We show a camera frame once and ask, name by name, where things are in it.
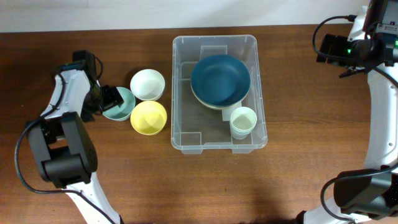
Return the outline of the green bowl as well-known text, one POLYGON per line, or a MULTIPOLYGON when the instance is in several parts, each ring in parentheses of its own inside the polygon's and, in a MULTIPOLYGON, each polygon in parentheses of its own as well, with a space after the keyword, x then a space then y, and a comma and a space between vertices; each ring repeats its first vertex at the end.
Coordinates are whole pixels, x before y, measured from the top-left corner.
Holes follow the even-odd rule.
POLYGON ((103 112, 103 116, 113 121, 125 121, 130 118, 136 105, 136 99, 132 92, 125 87, 118 86, 117 90, 124 102, 121 105, 116 105, 115 107, 106 110, 103 112))

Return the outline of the white bowl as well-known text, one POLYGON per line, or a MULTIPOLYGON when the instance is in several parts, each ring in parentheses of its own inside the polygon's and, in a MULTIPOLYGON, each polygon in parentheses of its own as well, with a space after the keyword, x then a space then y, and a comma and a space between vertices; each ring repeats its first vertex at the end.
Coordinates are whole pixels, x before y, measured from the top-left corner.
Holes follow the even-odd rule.
POLYGON ((130 89, 141 101, 157 101, 165 90, 165 79, 157 70, 144 69, 131 78, 130 89))

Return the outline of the yellow bowl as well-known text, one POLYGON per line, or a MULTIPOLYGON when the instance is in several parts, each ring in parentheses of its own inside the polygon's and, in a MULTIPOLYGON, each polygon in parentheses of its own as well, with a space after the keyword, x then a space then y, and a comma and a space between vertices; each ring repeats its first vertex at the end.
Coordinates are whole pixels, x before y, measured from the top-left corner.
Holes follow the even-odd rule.
POLYGON ((167 112, 156 101, 143 101, 133 109, 130 122, 138 133, 153 136, 161 132, 165 127, 167 112))

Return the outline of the cream plate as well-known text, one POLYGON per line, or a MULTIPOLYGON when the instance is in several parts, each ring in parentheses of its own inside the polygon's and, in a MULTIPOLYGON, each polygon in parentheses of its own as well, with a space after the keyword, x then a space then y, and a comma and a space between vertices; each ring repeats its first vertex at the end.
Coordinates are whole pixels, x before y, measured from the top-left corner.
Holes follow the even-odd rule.
POLYGON ((225 110, 232 108, 248 95, 248 88, 219 87, 219 88, 194 88, 191 87, 195 98, 207 108, 225 110))

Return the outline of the white cup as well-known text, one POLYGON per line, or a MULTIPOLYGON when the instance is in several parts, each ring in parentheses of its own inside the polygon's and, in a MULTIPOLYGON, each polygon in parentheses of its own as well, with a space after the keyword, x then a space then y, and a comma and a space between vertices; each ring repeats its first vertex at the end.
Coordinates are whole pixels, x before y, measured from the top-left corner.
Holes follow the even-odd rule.
POLYGON ((251 108, 242 106, 232 112, 230 123, 249 123, 256 126, 257 114, 251 108))

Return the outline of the dark blue plate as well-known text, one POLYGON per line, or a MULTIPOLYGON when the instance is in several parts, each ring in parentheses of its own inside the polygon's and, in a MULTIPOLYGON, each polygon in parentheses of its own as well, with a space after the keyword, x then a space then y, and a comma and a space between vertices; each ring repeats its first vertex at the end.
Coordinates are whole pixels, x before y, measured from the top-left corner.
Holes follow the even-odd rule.
POLYGON ((212 55, 200 60, 190 77, 191 87, 251 87, 251 76, 245 64, 230 55, 212 55))

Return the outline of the grey cup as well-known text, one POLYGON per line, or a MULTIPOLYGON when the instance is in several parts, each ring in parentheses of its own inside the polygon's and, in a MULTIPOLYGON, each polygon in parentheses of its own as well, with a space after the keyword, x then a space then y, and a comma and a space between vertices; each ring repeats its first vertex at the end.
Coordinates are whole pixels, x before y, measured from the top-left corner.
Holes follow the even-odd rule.
POLYGON ((242 140, 242 139, 246 138, 251 133, 251 130, 240 131, 240 130, 237 130, 234 128, 230 128, 230 130, 231 130, 231 136, 237 140, 242 140))

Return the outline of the green cup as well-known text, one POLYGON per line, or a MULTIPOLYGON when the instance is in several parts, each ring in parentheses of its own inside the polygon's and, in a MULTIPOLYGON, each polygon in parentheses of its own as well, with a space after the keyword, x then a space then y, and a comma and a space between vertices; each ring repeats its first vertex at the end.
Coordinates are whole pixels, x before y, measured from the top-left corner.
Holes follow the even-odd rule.
POLYGON ((254 124, 249 123, 230 123, 231 135, 235 138, 241 138, 247 136, 254 129, 254 124))

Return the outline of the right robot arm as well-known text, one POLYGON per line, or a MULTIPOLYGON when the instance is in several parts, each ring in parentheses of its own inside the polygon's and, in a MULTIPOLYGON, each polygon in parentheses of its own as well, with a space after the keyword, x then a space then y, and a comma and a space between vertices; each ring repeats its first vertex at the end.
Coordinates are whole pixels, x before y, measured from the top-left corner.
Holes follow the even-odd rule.
POLYGON ((327 34, 317 62, 343 67, 342 78, 364 73, 371 93, 371 129, 363 169, 344 171, 321 189, 321 205, 296 223, 362 223, 397 216, 397 1, 372 0, 349 36, 327 34))

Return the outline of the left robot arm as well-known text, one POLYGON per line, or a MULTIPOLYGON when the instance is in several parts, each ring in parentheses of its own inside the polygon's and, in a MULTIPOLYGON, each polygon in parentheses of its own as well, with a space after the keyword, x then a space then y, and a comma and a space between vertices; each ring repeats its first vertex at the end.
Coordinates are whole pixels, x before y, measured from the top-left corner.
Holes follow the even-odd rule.
POLYGON ((83 70, 57 74, 50 102, 27 138, 41 178, 67 194, 87 223, 122 223, 100 186, 96 150, 80 117, 90 88, 83 70))

